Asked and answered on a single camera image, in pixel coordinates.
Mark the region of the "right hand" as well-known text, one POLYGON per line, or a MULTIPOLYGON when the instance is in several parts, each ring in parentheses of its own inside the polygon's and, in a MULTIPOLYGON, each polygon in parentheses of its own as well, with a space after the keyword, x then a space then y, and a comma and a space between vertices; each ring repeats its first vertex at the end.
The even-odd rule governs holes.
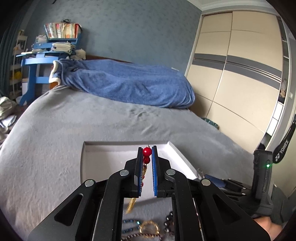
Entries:
POLYGON ((269 216, 262 216, 254 219, 265 231, 268 232, 271 240, 275 240, 281 233, 282 226, 273 223, 269 216))

